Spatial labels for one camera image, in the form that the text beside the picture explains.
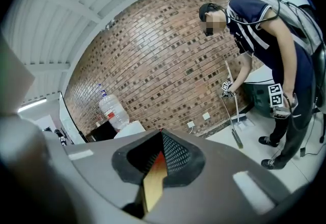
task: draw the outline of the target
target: white ceiling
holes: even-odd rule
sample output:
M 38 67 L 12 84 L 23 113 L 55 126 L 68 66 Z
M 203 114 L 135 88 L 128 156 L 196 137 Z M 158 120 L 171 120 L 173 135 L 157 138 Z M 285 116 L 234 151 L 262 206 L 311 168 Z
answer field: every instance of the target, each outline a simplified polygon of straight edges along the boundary
M 64 94 L 80 57 L 95 36 L 137 0 L 14 0 L 2 32 L 35 75 L 25 103 Z

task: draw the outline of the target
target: plastic water bottle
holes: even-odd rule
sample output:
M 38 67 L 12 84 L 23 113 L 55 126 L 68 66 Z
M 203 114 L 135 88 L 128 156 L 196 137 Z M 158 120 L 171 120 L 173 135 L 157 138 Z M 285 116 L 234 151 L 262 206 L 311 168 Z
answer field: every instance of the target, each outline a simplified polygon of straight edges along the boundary
M 107 95 L 104 89 L 101 89 L 102 100 L 99 107 L 110 122 L 110 124 L 121 130 L 129 124 L 129 115 L 122 107 L 121 103 L 115 95 Z

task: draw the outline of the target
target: white floor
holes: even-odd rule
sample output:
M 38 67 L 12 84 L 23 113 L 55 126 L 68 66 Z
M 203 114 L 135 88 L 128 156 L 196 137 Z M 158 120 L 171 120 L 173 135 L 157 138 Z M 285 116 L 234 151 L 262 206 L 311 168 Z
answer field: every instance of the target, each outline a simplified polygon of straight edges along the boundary
M 236 131 L 243 143 L 243 149 L 239 150 L 258 164 L 260 164 L 263 159 L 271 159 L 278 156 L 284 147 L 285 136 L 281 139 L 277 148 L 262 145 L 258 142 L 260 136 L 267 136 L 273 131 L 275 125 L 274 120 L 261 116 L 255 109 L 249 111 L 247 117 L 255 124 L 255 126 L 246 127 L 242 131 L 236 126 Z M 306 137 L 301 147 L 305 145 L 309 137 L 312 123 L 313 119 L 310 122 Z M 318 113 L 311 137 L 306 146 L 306 153 L 317 153 L 319 151 L 322 146 L 322 144 L 319 143 L 321 134 L 322 114 Z M 238 149 L 231 134 L 231 126 L 213 134 L 208 137 L 207 140 L 229 145 Z M 294 192 L 315 178 L 325 155 L 326 147 L 323 147 L 317 156 L 306 155 L 305 157 L 300 158 L 300 152 L 298 151 L 282 170 L 272 170 L 271 172 L 277 176 L 291 192 Z

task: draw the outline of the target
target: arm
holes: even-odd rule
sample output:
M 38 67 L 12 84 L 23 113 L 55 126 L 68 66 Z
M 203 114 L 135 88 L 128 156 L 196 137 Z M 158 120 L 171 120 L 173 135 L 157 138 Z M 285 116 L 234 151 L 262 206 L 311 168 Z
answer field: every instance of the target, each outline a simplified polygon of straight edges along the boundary
M 275 12 L 269 9 L 264 18 L 271 18 L 274 16 Z M 277 38 L 284 69 L 283 92 L 292 102 L 297 62 L 291 31 L 280 18 L 263 22 L 260 26 L 262 29 Z
M 241 63 L 242 66 L 239 75 L 235 80 L 235 82 L 233 83 L 233 85 L 229 88 L 229 92 L 234 93 L 240 87 L 240 85 L 242 85 L 242 83 L 246 80 L 246 78 L 248 77 L 251 71 L 252 59 L 247 53 L 241 55 Z

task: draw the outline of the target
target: black sneaker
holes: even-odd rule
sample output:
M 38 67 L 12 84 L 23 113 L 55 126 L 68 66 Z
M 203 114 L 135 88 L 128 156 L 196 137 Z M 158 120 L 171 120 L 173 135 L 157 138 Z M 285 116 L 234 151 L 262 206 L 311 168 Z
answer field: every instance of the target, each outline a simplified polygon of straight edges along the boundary
M 263 166 L 264 168 L 268 169 L 268 170 L 280 170 L 283 169 L 285 167 L 285 165 L 280 165 L 279 163 L 276 163 L 275 160 L 262 160 L 261 161 L 261 166 Z
M 278 143 L 273 143 L 270 141 L 269 136 L 262 136 L 258 139 L 258 142 L 260 142 L 262 145 L 269 145 L 272 147 L 277 147 L 277 145 L 279 145 L 280 142 Z

